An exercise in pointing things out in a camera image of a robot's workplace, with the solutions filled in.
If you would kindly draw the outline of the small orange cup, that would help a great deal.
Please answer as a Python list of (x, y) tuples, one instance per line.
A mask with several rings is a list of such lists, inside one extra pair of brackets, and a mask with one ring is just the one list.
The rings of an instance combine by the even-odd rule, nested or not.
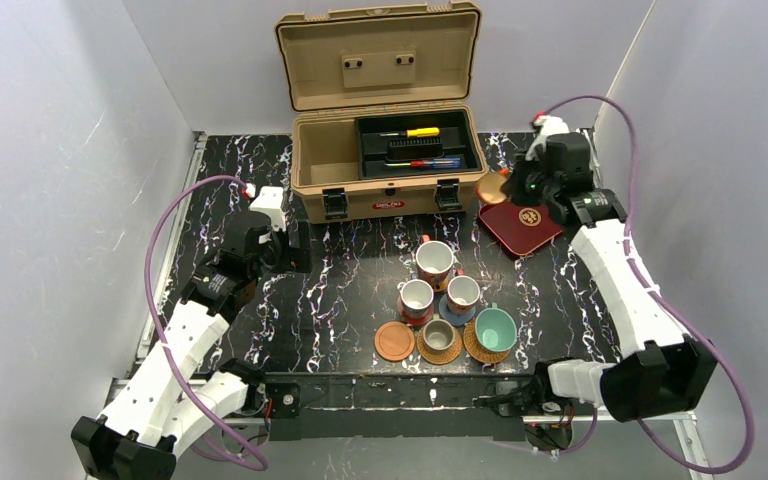
[(508, 195), (504, 192), (504, 184), (510, 176), (509, 168), (502, 168), (499, 171), (488, 171), (475, 186), (476, 197), (488, 205), (497, 205), (508, 200)]

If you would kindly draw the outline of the white cup dark outside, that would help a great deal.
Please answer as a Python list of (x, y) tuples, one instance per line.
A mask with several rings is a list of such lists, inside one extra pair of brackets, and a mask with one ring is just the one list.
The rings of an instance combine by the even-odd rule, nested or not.
[(434, 290), (422, 279), (412, 279), (404, 283), (399, 291), (398, 307), (411, 317), (422, 317), (426, 311), (433, 309)]

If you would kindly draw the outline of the smooth wooden coaster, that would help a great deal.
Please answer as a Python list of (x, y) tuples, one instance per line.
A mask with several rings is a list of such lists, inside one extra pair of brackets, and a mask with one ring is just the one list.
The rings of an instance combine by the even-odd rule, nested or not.
[(406, 324), (391, 321), (378, 328), (374, 337), (377, 354), (389, 362), (407, 359), (416, 348), (415, 334)]

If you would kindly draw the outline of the red round coaster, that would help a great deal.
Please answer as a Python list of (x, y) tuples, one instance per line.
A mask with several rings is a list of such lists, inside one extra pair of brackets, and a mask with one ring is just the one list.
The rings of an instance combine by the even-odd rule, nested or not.
[(406, 313), (406, 311), (402, 308), (402, 306), (398, 307), (398, 312), (400, 314), (400, 320), (414, 328), (420, 328), (424, 326), (432, 319), (434, 315), (434, 310), (429, 309), (426, 311), (425, 315), (422, 317), (411, 317)]

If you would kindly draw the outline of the white cup floral pattern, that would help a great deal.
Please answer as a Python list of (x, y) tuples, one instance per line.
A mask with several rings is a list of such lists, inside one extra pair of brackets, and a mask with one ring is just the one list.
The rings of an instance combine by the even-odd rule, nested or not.
[(436, 293), (447, 289), (455, 263), (454, 251), (448, 243), (423, 235), (414, 260), (419, 279), (428, 283)]

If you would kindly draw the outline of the small olive cup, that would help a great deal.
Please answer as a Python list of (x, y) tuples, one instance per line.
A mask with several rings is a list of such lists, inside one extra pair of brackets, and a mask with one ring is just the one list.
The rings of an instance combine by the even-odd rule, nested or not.
[(455, 328), (442, 319), (430, 320), (421, 330), (421, 338), (433, 353), (445, 353), (454, 344)]

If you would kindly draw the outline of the blue round coaster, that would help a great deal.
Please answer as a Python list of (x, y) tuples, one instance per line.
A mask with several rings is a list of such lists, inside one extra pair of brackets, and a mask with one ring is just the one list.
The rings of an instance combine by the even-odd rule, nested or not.
[(447, 297), (442, 297), (439, 300), (437, 307), (440, 317), (455, 327), (464, 326), (469, 323), (475, 317), (477, 312), (477, 307), (473, 306), (465, 313), (453, 313), (449, 309)]

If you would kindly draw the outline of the small white cup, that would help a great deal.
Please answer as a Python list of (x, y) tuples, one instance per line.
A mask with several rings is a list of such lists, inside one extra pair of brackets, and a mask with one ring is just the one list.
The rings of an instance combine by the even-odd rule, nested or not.
[(476, 306), (480, 295), (477, 281), (458, 269), (447, 286), (447, 307), (455, 315), (464, 315)]

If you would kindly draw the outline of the woven rattan coaster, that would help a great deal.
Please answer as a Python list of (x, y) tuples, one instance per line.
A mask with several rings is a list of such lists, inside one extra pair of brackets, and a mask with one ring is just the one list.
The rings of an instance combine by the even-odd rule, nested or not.
[(467, 353), (482, 364), (498, 364), (506, 359), (510, 350), (495, 352), (485, 348), (477, 337), (475, 321), (468, 322), (463, 331), (463, 342)]
[(464, 344), (460, 332), (455, 328), (455, 341), (453, 346), (445, 353), (433, 353), (424, 344), (421, 338), (421, 330), (416, 334), (417, 348), (423, 359), (433, 365), (446, 365), (453, 362), (463, 351)]

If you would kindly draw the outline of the teal green bowl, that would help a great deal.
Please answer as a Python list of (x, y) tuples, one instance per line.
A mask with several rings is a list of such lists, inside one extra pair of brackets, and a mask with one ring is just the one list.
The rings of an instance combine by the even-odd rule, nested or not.
[(514, 319), (497, 303), (477, 314), (474, 329), (479, 344), (491, 352), (507, 352), (517, 341), (518, 327)]

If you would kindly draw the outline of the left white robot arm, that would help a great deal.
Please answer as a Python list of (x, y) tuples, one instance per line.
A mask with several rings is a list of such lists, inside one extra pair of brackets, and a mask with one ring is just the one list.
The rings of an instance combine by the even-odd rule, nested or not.
[(71, 440), (85, 473), (96, 479), (169, 479), (178, 458), (216, 420), (237, 412), (264, 384), (251, 363), (230, 360), (207, 383), (188, 382), (208, 349), (250, 302), (264, 273), (312, 269), (311, 225), (298, 241), (261, 212), (235, 218), (184, 283), (171, 319), (125, 388), (97, 416), (81, 417)]

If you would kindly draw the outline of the black toolbox tray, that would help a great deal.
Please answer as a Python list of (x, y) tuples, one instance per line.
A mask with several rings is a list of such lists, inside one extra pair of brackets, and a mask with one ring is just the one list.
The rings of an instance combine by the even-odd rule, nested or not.
[[(440, 135), (428, 138), (381, 138), (379, 133), (439, 127)], [(486, 166), (480, 155), (473, 122), (464, 108), (363, 116), (355, 120), (359, 178), (379, 180), (432, 173), (473, 173)], [(387, 162), (409, 162), (437, 157), (460, 157), (458, 169), (390, 168)]]

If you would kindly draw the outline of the tan plastic toolbox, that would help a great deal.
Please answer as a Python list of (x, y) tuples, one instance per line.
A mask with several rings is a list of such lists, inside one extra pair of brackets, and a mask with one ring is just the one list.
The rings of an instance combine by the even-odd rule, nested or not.
[(467, 105), (469, 1), (288, 14), (290, 184), (314, 224), (467, 210), (488, 165)]

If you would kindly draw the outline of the yellow handled screwdriver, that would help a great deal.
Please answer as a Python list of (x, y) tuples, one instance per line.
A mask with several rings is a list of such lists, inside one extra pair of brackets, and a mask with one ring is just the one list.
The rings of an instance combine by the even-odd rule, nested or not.
[(379, 133), (381, 138), (428, 138), (440, 135), (439, 127), (424, 127)]

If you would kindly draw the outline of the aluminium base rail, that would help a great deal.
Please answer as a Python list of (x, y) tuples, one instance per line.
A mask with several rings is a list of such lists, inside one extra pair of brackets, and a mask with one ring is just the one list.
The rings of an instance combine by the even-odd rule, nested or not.
[(574, 429), (613, 424), (605, 408), (578, 401), (528, 406), (506, 394), (528, 376), (269, 375), (246, 386), (232, 374), (197, 378), (199, 398), (233, 428), (273, 442), (366, 438), (487, 437), (570, 450)]

